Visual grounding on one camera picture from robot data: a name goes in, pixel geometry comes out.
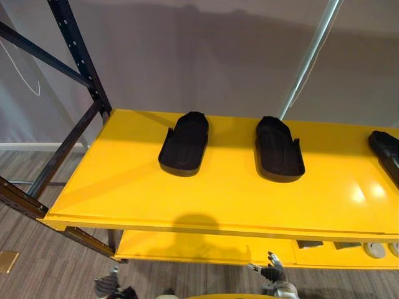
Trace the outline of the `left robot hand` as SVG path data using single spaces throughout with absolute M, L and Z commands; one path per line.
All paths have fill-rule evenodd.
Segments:
M 118 274 L 119 268 L 115 266 L 108 275 L 94 280 L 96 298 L 128 298 L 126 291 L 120 289 Z

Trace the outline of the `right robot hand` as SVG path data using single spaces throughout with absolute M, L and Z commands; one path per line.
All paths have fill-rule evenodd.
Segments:
M 267 259 L 269 260 L 267 267 L 261 267 L 253 263 L 249 263 L 247 266 L 273 283 L 286 281 L 286 272 L 278 256 L 268 251 Z

